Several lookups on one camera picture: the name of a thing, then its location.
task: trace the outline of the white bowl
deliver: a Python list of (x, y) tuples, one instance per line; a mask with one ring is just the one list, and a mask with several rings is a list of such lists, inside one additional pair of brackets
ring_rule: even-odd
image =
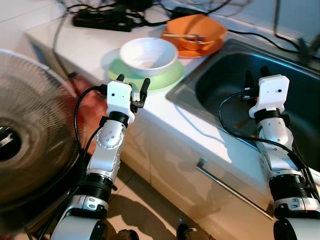
[(177, 60), (178, 50), (161, 38), (143, 37), (124, 44), (120, 58), (134, 73), (149, 78), (166, 71)]

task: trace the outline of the robotic hand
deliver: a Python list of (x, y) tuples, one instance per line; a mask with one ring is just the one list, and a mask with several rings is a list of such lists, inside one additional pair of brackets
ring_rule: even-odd
[(101, 240), (107, 231), (103, 219), (119, 170), (126, 128), (135, 120), (138, 108), (144, 107), (150, 84), (150, 79), (146, 78), (140, 101), (133, 101), (132, 87), (123, 80), (121, 74), (107, 85), (109, 117), (96, 134), (96, 148), (85, 177), (54, 229), (52, 240)]
[(273, 75), (259, 79), (258, 97), (249, 110), (257, 123), (258, 137), (278, 143), (257, 141), (261, 152), (261, 168), (273, 197), (275, 240), (319, 240), (320, 202), (309, 168), (295, 145), (289, 127), (289, 116), (282, 114), (287, 98), (289, 79)]

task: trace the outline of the metal handle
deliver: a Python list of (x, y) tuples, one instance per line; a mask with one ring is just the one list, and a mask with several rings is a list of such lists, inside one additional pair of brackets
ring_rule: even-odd
[(221, 187), (223, 187), (224, 189), (226, 189), (229, 193), (235, 195), (238, 199), (240, 199), (241, 201), (245, 202), (246, 204), (250, 205), (251, 207), (255, 208), (256, 210), (258, 210), (260, 213), (262, 213), (264, 216), (266, 216), (268, 219), (273, 220), (273, 216), (274, 216), (274, 212), (273, 212), (273, 207), (270, 204), (267, 208), (267, 210), (264, 210), (263, 208), (259, 207), (257, 204), (255, 204), (254, 202), (250, 201), (248, 198), (246, 198), (245, 196), (243, 196), (241, 193), (237, 192), (236, 190), (234, 190), (232, 187), (230, 187), (229, 185), (227, 185), (226, 183), (224, 183), (223, 181), (221, 181), (220, 179), (218, 179), (217, 177), (215, 177), (214, 175), (212, 175), (210, 172), (208, 172), (207, 170), (205, 170), (203, 168), (204, 164), (206, 163), (206, 160), (204, 159), (200, 159), (200, 161), (197, 163), (197, 165), (195, 166), (196, 169), (198, 169), (200, 172), (204, 173), (206, 176), (208, 176), (209, 178), (211, 178), (213, 181), (215, 181), (217, 184), (219, 184)]

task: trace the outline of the black joint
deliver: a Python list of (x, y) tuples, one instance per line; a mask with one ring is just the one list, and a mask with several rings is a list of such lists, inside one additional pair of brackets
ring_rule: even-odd
[(315, 210), (290, 210), (287, 204), (280, 204), (274, 210), (274, 216), (277, 219), (283, 218), (301, 218), (301, 219), (320, 219), (320, 212)]
[(108, 119), (109, 119), (109, 120), (114, 120), (114, 121), (120, 122), (120, 123), (122, 123), (126, 128), (128, 127), (129, 117), (128, 117), (126, 114), (122, 113), (122, 112), (112, 111), (112, 112), (110, 112)]
[(114, 190), (114, 191), (118, 191), (117, 186), (116, 186), (116, 185), (112, 185), (112, 190)]
[(267, 66), (263, 66), (262, 68), (260, 68), (260, 73), (261, 73), (262, 77), (271, 76), (271, 73), (270, 73), (269, 68)]
[(108, 120), (107, 116), (102, 116), (100, 119), (100, 122), (99, 122), (99, 127), (102, 128), (105, 125), (105, 123), (107, 122), (107, 120)]
[(98, 204), (96, 206), (96, 210), (87, 210), (87, 209), (82, 209), (82, 208), (72, 208), (70, 210), (70, 215), (71, 216), (76, 216), (76, 217), (84, 217), (84, 218), (89, 218), (89, 219), (100, 219), (103, 220), (107, 216), (107, 210), (103, 205)]
[(108, 85), (106, 84), (101, 84), (99, 87), (98, 87), (98, 91), (100, 94), (102, 94), (103, 96), (107, 96), (108, 94)]
[(88, 173), (79, 183), (76, 195), (86, 195), (108, 202), (113, 182), (96, 173)]
[(271, 195), (274, 201), (286, 198), (311, 198), (311, 191), (306, 187), (303, 176), (286, 174), (274, 176), (269, 181)]
[(117, 78), (116, 78), (116, 81), (119, 81), (119, 82), (123, 82), (125, 80), (125, 76), (123, 74), (120, 74)]
[(254, 114), (255, 123), (258, 124), (264, 119), (270, 118), (281, 118), (279, 109), (267, 111), (266, 109), (261, 109)]

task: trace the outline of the orange bowl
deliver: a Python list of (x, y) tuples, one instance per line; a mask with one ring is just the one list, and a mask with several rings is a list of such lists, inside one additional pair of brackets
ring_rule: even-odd
[(184, 37), (178, 38), (181, 46), (192, 51), (208, 48), (215, 41), (222, 40), (228, 32), (223, 25), (202, 14), (184, 16), (168, 21), (166, 30), (170, 34), (203, 35), (202, 43)]

